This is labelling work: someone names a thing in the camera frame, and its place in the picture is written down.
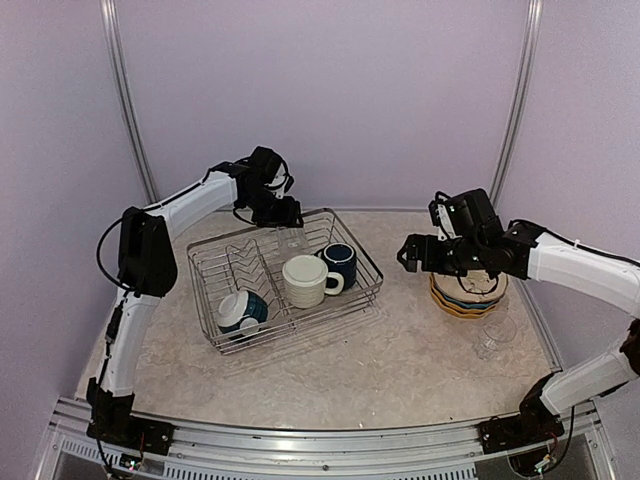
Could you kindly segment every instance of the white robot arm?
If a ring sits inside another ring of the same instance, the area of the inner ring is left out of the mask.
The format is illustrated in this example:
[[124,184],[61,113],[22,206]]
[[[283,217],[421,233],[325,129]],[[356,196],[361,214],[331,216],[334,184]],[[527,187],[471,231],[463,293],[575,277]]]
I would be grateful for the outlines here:
[[612,350],[534,385],[516,417],[479,425],[485,453],[516,448],[564,433],[561,412],[603,396],[640,374],[640,263],[572,242],[526,220],[505,231],[482,189],[453,198],[438,192],[429,205],[440,235],[407,238],[398,252],[405,269],[465,276],[485,270],[491,278],[506,273],[523,280],[552,282],[608,302],[629,314],[627,339]]
[[[284,196],[293,184],[286,162],[273,150],[257,147],[250,157],[224,162],[205,177],[162,202],[131,207],[103,235],[98,264],[118,292],[107,326],[105,352],[87,390],[92,422],[87,431],[96,439],[125,447],[166,454],[170,424],[131,416],[136,364],[149,322],[162,297],[177,279],[171,242],[187,228],[222,207],[250,207],[252,223],[264,227],[299,227],[300,204]],[[100,262],[106,235],[122,225],[118,278]]]

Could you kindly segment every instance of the metal dish rack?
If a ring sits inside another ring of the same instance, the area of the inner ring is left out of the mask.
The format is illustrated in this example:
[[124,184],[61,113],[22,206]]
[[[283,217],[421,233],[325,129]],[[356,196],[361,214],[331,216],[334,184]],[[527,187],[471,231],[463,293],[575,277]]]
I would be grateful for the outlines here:
[[[382,285],[382,272],[336,213],[330,209],[314,210],[305,213],[303,218],[308,246],[295,254],[314,254],[333,242],[348,243],[357,254],[355,285],[340,295],[325,297],[317,307],[303,310],[287,301],[282,266],[288,258],[280,251],[275,229],[248,228],[192,243],[187,248],[200,325],[206,338],[222,354],[261,345],[327,322],[333,322],[335,328],[339,328],[348,321],[345,316],[366,308],[375,299]],[[223,334],[216,317],[222,299],[241,289],[260,295],[269,305],[269,316],[259,331],[254,327],[238,339],[238,333],[243,331]]]

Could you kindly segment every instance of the white wall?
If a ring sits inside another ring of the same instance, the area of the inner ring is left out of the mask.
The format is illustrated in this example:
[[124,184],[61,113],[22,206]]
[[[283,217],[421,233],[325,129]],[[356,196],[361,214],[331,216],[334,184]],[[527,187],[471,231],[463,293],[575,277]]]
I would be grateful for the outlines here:
[[526,0],[118,2],[163,196],[272,147],[306,206],[489,187]]
[[22,480],[115,293],[98,238],[143,197],[99,2],[0,3],[0,64],[0,466]]
[[[640,258],[640,6],[545,2],[503,222],[528,218]],[[630,319],[569,290],[532,285],[565,366],[607,348]],[[638,383],[598,402],[624,480],[640,478]]]

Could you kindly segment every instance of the marble countertop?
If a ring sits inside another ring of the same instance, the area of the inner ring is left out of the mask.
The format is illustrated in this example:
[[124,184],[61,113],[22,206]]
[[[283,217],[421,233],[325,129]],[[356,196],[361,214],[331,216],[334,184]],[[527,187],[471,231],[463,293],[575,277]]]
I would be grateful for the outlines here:
[[[507,289],[519,334],[492,360],[472,346],[477,324],[440,310],[427,274],[395,260],[426,213],[339,212],[384,274],[376,308],[339,329],[319,329],[221,355],[200,330],[187,246],[243,225],[215,213],[174,242],[178,282],[160,303],[137,365],[134,409],[229,425],[292,429],[417,426],[517,410],[550,372],[518,294]],[[102,354],[96,342],[77,390],[83,398]]]

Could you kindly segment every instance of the white mug handle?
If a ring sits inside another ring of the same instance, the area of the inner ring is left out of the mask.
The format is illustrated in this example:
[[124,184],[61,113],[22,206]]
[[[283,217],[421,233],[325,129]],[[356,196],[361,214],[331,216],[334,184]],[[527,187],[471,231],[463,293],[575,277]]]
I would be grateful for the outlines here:
[[338,285],[333,288],[325,287],[324,293],[326,293],[327,295],[339,295],[340,292],[342,292],[342,289],[344,288],[344,277],[340,275],[338,272],[329,272],[329,274],[327,275],[327,278],[333,278],[336,282],[338,282]]

